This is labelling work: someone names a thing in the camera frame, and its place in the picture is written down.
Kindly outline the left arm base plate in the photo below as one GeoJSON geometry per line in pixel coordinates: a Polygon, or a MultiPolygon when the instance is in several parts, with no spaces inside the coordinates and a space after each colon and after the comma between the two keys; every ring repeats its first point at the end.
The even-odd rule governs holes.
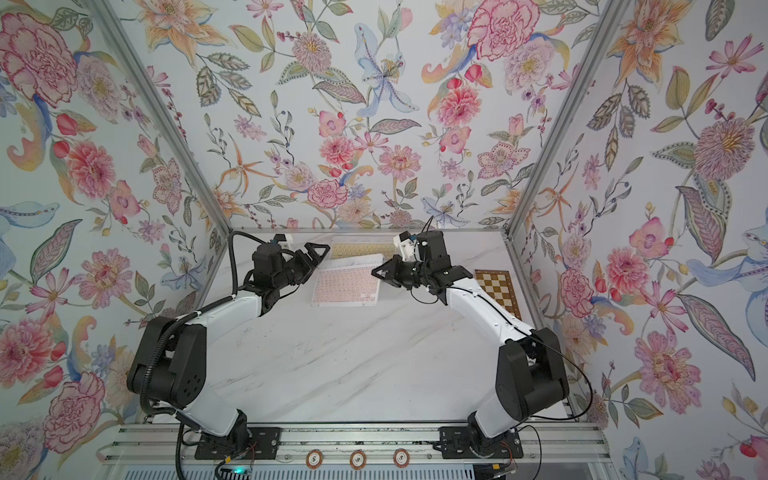
{"type": "Polygon", "coordinates": [[[245,417],[238,418],[224,436],[203,432],[198,440],[196,460],[231,461],[241,458],[275,460],[280,443],[279,427],[255,427],[245,417]]]}

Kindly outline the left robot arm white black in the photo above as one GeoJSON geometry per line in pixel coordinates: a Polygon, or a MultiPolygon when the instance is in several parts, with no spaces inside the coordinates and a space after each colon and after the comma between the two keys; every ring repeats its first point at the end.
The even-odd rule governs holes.
{"type": "Polygon", "coordinates": [[[307,283],[331,251],[327,244],[312,242],[291,250],[285,235],[256,243],[244,276],[238,274],[234,247],[228,247],[228,295],[189,313],[147,323],[126,380],[147,415],[169,415],[213,437],[240,441],[248,436],[246,415],[206,386],[209,349],[223,335],[288,298],[283,289],[307,283]]]}

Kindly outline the pink keyboard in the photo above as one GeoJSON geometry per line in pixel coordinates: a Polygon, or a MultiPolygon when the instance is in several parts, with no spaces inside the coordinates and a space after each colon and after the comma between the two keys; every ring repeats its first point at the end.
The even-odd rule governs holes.
{"type": "Polygon", "coordinates": [[[314,307],[368,307],[378,302],[380,280],[372,275],[383,254],[330,260],[313,275],[314,307]]]}

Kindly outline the yellow keyboard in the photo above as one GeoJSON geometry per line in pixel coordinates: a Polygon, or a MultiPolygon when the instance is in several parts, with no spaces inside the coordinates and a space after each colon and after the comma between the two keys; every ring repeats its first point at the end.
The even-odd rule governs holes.
{"type": "Polygon", "coordinates": [[[343,259],[367,255],[381,254],[384,259],[391,259],[398,250],[392,243],[383,241],[363,242],[341,240],[334,241],[331,245],[331,258],[343,259]]]}

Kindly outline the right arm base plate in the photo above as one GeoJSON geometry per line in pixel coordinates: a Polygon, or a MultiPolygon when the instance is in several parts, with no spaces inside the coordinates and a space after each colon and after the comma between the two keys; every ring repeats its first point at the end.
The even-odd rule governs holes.
{"type": "Polygon", "coordinates": [[[440,427],[438,446],[444,459],[508,461],[524,456],[517,433],[486,437],[475,425],[440,427]]]}

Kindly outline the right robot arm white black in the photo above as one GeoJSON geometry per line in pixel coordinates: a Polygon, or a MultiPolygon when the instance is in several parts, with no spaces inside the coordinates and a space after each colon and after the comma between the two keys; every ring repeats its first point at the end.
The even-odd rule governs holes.
{"type": "Polygon", "coordinates": [[[494,394],[468,417],[482,440],[495,439],[569,395],[565,359],[557,335],[535,329],[493,299],[460,265],[454,265],[441,231],[393,238],[398,252],[372,271],[395,288],[424,287],[440,303],[459,313],[497,348],[494,394]]]}

